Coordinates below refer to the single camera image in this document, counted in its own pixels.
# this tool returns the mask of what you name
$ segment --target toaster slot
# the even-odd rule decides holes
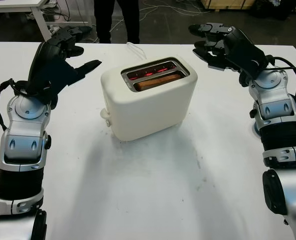
[[[170,72],[168,74],[159,76],[159,77],[154,77],[148,80],[144,80],[144,81],[140,81],[140,82],[136,82],[133,86],[134,88],[138,91],[144,91],[147,89],[151,89],[163,84],[167,84],[170,82],[173,82],[175,80],[184,78],[185,75],[183,74],[183,72],[181,71],[175,71],[175,72]]]
[[[189,71],[174,57],[130,67],[121,72],[123,80],[133,92],[151,89],[189,75]]]

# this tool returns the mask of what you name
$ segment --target person's leg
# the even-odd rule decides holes
[[[99,42],[102,44],[109,44],[111,43],[110,29],[114,0],[93,0],[93,4]]]
[[[139,40],[139,2],[138,0],[117,0],[127,28],[128,42],[138,44]]]

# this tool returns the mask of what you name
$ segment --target cable on floor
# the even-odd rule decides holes
[[[185,4],[185,5],[188,5],[188,6],[192,6],[195,9],[197,9],[198,11],[189,11],[189,10],[185,10],[183,8],[171,6],[171,5],[167,4],[166,2],[164,2],[162,0],[154,0],[154,1],[161,2],[161,3],[165,4],[165,5],[150,5],[150,4],[146,3],[146,0],[143,0],[142,3],[144,5],[146,5],[146,6],[148,6],[148,7],[142,8],[139,11],[141,12],[141,11],[144,11],[144,10],[147,10],[147,9],[152,9],[152,10],[146,12],[145,15],[143,16],[143,18],[140,19],[140,21],[144,20],[148,16],[148,14],[150,14],[151,12],[157,10],[160,7],[171,8],[172,10],[174,10],[174,11],[176,11],[176,12],[182,14],[182,15],[186,15],[186,16],[197,16],[199,14],[206,14],[206,13],[210,12],[210,11],[201,11],[201,9],[199,7],[197,7],[197,6],[195,6],[190,0],[188,0],[188,2],[190,4],[182,3],[183,0],[176,0],[176,2],[181,3],[181,4]],[[124,22],[124,18],[122,20],[113,20],[113,21],[119,21],[119,22],[110,30],[110,32],[112,32],[121,22]],[[96,43],[98,40],[99,40],[99,38],[97,37],[92,43]]]

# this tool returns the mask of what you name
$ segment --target white cable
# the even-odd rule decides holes
[[[137,54],[141,59],[147,59],[146,53],[144,52],[143,49],[141,49],[140,47],[136,46],[135,44],[131,43],[131,42],[127,42],[127,46],[135,53]]]
[[[113,20],[113,21],[118,21],[117,24],[115,26],[113,26],[113,28],[109,31],[109,32],[112,32],[121,22],[124,22],[124,18],[121,19],[121,20]],[[93,42],[93,43],[96,43],[97,41],[99,40],[99,38],[97,37]]]
[[[151,11],[148,11],[148,12],[144,15],[144,17],[143,17],[142,19],[140,19],[139,21],[144,20],[144,19],[148,16],[149,13],[152,13],[153,11],[157,10],[158,7],[157,7],[157,6],[146,7],[146,8],[144,8],[144,9],[141,9],[140,11],[143,11],[143,10],[146,10],[146,9],[152,9],[152,10],[151,10]]]
[[[199,14],[205,14],[205,13],[209,13],[210,12],[210,11],[200,11],[200,9],[198,7],[196,7],[195,5],[193,5],[193,4],[192,4],[192,6],[195,7],[198,11],[189,11],[189,10],[185,10],[185,9],[182,9],[182,8],[179,8],[179,7],[171,6],[171,5],[168,5],[166,2],[164,2],[162,0],[155,0],[155,1],[162,2],[165,5],[150,5],[150,4],[147,4],[145,0],[143,0],[142,3],[144,5],[150,6],[150,7],[171,8],[172,10],[174,10],[174,11],[180,13],[180,14],[187,15],[187,16],[197,16]]]
[[[185,4],[185,5],[188,5],[188,6],[193,6],[195,9],[197,9],[198,11],[189,11],[189,10],[185,10],[185,9],[182,9],[182,8],[179,8],[179,7],[175,7],[175,6],[171,6],[171,5],[168,5],[166,2],[162,1],[162,0],[155,0],[155,1],[159,1],[159,2],[162,2],[163,4],[165,5],[150,5],[150,4],[147,4],[145,0],[142,1],[142,3],[148,7],[145,7],[143,9],[140,9],[139,11],[143,11],[143,10],[147,10],[147,9],[152,9],[151,11],[148,11],[144,14],[143,18],[140,19],[140,21],[144,20],[149,13],[157,10],[159,7],[164,7],[164,8],[171,8],[172,10],[182,14],[182,15],[187,15],[187,16],[197,16],[199,14],[206,14],[206,13],[209,13],[210,11],[201,11],[199,7],[195,6],[190,0],[188,0],[188,2],[190,4],[187,4],[187,3],[183,3],[182,1],[183,0],[176,0],[177,3],[181,3],[181,4]],[[111,30],[110,32],[112,32],[121,22],[124,22],[124,18],[122,20],[113,20],[113,21],[119,21]],[[99,40],[99,38],[97,37],[95,39],[95,41],[93,41],[93,43],[96,43],[97,41]]]

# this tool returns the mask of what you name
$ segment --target table surface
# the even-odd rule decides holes
[[[43,180],[46,239],[294,239],[283,217],[266,207],[264,149],[249,118],[253,100],[238,73],[207,68],[192,45],[140,45],[148,58],[181,56],[199,78],[181,124],[121,142],[99,114],[105,107],[100,76],[140,59],[124,44],[79,46],[84,54],[67,59],[73,67],[94,59],[103,63],[66,87],[51,113]],[[37,47],[0,42],[0,83],[26,80]],[[259,47],[296,65],[293,46]],[[290,71],[289,79],[294,94]],[[8,89],[0,98],[6,125],[12,96]]]
[[[46,0],[0,0],[0,8],[38,7]]]

